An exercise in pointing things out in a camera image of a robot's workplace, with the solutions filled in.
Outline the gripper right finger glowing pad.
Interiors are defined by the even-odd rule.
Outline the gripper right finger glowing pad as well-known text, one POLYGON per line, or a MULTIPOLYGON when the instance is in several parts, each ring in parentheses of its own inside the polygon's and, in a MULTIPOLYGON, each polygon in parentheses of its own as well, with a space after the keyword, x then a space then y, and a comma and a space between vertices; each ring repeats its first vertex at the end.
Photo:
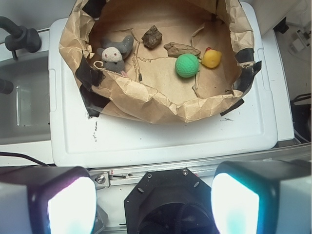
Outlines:
POLYGON ((222 234, 310 234, 312 164, 224 161, 215 171, 211 205, 222 234))

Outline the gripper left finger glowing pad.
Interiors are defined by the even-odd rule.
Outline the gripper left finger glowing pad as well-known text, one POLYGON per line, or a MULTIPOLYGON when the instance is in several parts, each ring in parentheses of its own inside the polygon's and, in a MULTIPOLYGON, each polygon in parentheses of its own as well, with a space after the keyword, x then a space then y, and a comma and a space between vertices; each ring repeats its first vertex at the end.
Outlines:
POLYGON ((83 167, 0 169, 2 234, 89 234, 96 209, 95 184, 83 167))

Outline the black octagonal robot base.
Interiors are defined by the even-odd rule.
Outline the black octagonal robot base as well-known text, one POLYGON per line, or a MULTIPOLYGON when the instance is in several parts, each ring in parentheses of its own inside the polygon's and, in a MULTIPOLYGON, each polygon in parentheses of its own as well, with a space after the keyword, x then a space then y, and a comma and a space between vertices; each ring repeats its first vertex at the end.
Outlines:
POLYGON ((211 187, 189 169, 147 172, 124 200, 129 234, 217 234, 211 187))

